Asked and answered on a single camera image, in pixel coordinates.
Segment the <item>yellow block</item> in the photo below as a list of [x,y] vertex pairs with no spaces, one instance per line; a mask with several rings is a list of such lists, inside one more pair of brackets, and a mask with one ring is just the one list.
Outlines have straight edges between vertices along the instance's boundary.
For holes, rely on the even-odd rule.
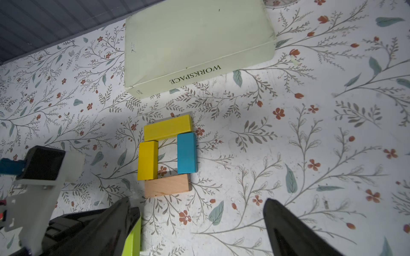
[[145,126],[144,139],[159,141],[189,132],[193,132],[192,117],[184,115]]
[[138,158],[138,180],[153,180],[158,178],[158,142],[140,143]]

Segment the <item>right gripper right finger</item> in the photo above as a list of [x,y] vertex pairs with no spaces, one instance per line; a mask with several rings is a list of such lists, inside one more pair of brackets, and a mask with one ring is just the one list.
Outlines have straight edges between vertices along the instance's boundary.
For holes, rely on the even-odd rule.
[[275,199],[266,200],[263,217],[275,256],[341,255]]

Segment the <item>tan wooden block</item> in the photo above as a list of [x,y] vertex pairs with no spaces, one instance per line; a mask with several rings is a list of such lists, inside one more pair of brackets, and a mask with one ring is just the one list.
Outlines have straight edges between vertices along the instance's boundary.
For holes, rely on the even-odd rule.
[[145,198],[186,193],[191,190],[190,175],[183,174],[145,181]]

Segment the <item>green block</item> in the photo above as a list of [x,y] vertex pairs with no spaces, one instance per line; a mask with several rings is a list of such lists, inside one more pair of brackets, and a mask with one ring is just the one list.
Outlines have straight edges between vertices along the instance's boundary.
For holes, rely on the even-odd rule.
[[124,244],[122,256],[140,256],[141,250],[141,217],[135,215],[132,220],[132,230]]

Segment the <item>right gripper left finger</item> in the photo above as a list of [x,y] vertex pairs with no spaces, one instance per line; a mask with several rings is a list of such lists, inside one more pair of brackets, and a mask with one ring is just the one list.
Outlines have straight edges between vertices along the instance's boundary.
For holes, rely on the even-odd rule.
[[49,256],[120,256],[141,218],[122,198],[106,209],[64,214],[49,221]]

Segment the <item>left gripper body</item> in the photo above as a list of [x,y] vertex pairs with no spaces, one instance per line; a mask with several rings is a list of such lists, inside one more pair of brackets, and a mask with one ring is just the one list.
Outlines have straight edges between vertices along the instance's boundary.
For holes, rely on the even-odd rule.
[[78,180],[84,155],[43,146],[31,148],[25,159],[1,159],[1,174],[15,176],[13,185],[23,189],[1,200],[1,229],[20,229],[15,256],[50,256],[67,244],[102,210],[63,214],[52,218],[65,183]]

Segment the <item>teal block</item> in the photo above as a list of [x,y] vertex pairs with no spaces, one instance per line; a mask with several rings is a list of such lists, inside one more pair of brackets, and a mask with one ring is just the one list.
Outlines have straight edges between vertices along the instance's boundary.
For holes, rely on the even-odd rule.
[[194,132],[177,136],[177,172],[179,175],[196,173],[198,158]]

